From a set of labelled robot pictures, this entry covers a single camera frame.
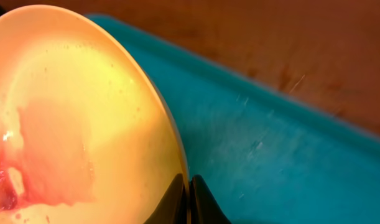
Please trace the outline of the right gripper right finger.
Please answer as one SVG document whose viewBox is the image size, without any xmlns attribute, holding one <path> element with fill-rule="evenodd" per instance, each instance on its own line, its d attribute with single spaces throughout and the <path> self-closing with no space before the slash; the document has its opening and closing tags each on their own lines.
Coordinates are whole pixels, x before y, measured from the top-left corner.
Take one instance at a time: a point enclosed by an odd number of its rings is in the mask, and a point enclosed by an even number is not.
<svg viewBox="0 0 380 224">
<path fill-rule="evenodd" d="M 231 224 L 201 175 L 190 182 L 191 224 Z"/>
</svg>

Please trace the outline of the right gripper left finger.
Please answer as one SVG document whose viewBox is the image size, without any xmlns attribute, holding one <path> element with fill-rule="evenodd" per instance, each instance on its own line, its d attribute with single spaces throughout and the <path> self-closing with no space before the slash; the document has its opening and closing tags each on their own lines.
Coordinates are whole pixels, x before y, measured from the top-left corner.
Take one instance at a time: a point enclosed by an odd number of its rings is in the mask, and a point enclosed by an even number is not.
<svg viewBox="0 0 380 224">
<path fill-rule="evenodd" d="M 186 224 L 187 195 L 182 174 L 170 183 L 158 206 L 144 224 Z"/>
</svg>

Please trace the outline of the yellow-green plate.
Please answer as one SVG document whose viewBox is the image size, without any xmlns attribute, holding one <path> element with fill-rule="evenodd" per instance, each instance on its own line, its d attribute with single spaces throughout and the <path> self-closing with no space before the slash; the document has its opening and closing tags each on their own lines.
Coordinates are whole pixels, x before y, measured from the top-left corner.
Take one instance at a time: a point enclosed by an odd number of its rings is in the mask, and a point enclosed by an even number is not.
<svg viewBox="0 0 380 224">
<path fill-rule="evenodd" d="M 0 223 L 144 223 L 188 172 L 145 71 L 68 9 L 0 16 Z"/>
</svg>

